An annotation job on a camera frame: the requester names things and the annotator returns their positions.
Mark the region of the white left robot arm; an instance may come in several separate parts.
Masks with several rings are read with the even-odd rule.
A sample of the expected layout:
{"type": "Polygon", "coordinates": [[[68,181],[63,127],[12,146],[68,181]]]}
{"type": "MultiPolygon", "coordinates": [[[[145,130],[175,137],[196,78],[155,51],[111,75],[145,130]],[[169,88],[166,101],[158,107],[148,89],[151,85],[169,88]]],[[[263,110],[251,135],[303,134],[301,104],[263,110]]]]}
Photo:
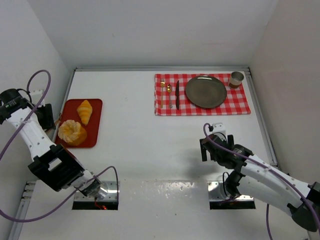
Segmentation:
{"type": "Polygon", "coordinates": [[[29,170],[51,189],[59,192],[74,187],[86,197],[100,197],[101,181],[45,133],[54,124],[50,104],[35,107],[17,89],[5,90],[0,94],[0,121],[19,131],[31,155],[29,170]]]}

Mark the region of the metal serving tongs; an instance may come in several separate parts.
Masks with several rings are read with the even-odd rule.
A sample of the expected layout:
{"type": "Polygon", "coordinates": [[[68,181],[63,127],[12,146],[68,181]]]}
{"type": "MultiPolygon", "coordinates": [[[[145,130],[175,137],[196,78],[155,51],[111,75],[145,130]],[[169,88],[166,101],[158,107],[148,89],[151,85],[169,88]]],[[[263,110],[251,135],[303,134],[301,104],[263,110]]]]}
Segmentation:
{"type": "Polygon", "coordinates": [[[55,129],[52,135],[51,140],[54,142],[56,140],[57,134],[58,134],[58,130],[59,130],[59,126],[60,126],[60,122],[61,122],[61,117],[62,114],[60,113],[58,116],[58,119],[54,122],[55,123],[55,129]]]}

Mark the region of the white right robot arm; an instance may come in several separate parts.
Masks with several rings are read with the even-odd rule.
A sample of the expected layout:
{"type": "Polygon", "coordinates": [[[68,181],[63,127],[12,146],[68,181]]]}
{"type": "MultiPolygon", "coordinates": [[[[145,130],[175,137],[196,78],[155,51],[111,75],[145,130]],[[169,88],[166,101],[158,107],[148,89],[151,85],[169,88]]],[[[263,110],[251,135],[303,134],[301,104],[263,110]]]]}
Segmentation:
{"type": "Polygon", "coordinates": [[[231,170],[213,185],[214,201],[228,202],[242,195],[265,202],[289,215],[303,229],[320,229],[320,184],[297,180],[261,160],[250,149],[235,144],[233,136],[211,134],[200,139],[201,157],[231,170]]]}

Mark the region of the round orange bun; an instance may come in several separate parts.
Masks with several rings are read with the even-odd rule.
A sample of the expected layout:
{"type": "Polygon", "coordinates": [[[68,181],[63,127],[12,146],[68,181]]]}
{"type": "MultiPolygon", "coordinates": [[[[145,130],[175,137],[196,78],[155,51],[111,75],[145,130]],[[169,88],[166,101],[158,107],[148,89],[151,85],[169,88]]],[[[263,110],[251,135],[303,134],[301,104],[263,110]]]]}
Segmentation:
{"type": "Polygon", "coordinates": [[[87,138],[85,128],[74,120],[66,120],[58,128],[58,137],[70,146],[78,146],[87,138]]]}

